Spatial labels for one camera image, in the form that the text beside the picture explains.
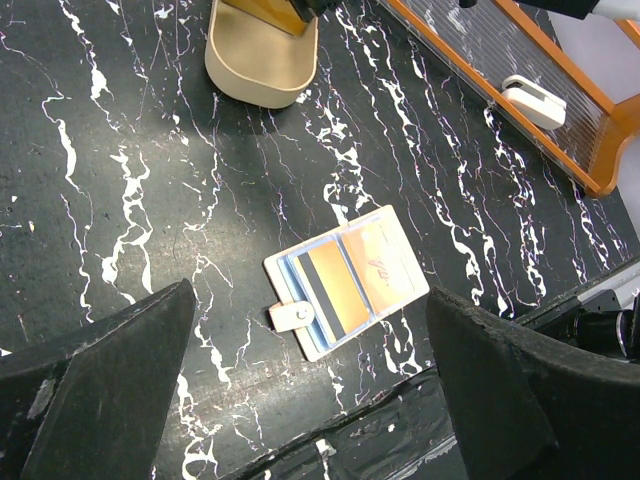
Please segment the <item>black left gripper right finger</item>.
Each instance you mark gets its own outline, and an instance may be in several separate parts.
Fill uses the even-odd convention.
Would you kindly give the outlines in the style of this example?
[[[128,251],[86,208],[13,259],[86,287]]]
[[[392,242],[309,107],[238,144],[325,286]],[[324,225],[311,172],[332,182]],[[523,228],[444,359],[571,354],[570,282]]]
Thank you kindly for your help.
[[[636,479],[639,368],[438,287],[429,341],[471,479]]]

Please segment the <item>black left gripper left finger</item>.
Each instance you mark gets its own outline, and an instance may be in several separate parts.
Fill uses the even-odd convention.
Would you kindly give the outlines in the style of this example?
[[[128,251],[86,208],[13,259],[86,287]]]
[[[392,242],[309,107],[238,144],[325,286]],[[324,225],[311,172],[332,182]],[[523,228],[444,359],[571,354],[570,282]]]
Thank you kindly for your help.
[[[2,357],[2,478],[150,478],[194,312],[182,280]]]

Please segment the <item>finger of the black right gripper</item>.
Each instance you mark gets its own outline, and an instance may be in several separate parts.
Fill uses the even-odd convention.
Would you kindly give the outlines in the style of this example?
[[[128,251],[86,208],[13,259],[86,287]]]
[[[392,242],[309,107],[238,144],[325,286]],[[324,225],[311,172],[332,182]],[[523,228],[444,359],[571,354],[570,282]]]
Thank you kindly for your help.
[[[334,11],[342,0],[292,0],[292,6],[301,20],[312,20],[327,10]]]

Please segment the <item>beige leather card holder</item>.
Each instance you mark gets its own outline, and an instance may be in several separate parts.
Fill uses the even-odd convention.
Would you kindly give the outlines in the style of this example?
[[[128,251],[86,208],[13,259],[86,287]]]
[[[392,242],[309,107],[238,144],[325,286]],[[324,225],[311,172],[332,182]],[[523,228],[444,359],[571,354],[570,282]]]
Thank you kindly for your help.
[[[430,286],[391,205],[267,257],[276,332],[315,362],[425,296]]]

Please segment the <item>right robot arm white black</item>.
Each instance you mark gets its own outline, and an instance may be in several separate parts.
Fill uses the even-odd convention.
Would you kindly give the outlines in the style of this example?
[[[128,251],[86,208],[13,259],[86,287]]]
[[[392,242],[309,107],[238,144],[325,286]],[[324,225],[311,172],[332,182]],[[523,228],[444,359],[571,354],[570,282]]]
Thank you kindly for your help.
[[[639,20],[639,2],[636,0],[523,0],[523,4],[559,13],[579,20],[588,14],[599,15],[612,20]],[[295,12],[304,20],[320,16],[326,10],[335,10],[341,1],[293,0]]]

